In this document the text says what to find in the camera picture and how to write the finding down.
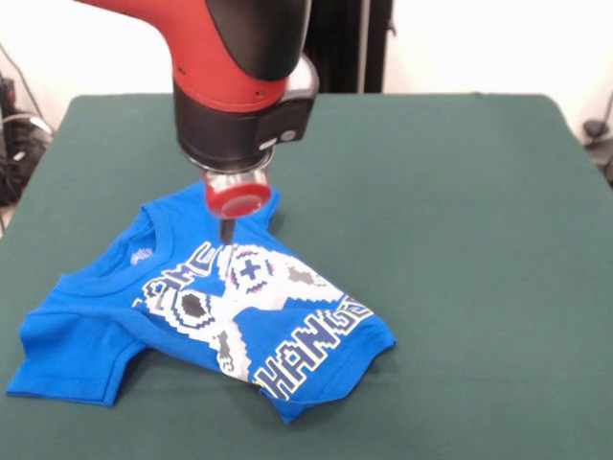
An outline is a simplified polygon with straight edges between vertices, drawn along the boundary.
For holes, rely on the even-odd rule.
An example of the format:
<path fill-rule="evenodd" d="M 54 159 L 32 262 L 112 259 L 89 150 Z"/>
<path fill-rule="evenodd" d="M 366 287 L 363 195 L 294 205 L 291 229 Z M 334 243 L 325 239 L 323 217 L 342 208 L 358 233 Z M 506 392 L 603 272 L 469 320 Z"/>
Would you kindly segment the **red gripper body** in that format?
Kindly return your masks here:
<path fill-rule="evenodd" d="M 221 219 L 250 216 L 270 199 L 265 172 L 203 173 L 205 203 Z"/>

